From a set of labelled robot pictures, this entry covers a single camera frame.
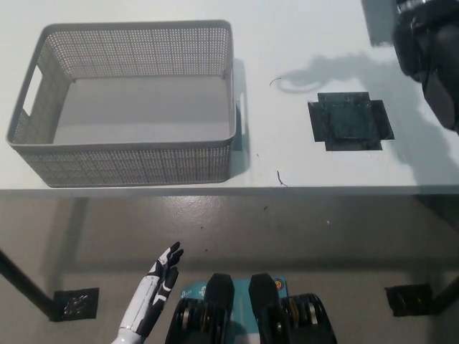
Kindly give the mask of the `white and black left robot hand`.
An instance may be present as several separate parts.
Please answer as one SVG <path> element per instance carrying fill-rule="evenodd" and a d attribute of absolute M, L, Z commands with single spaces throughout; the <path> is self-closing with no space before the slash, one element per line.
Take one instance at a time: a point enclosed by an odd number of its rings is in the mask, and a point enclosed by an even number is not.
<path fill-rule="evenodd" d="M 141 338 L 150 335 L 176 283 L 179 275 L 176 265 L 183 253 L 180 242 L 176 242 L 155 261 L 134 292 L 120 329 Z"/>

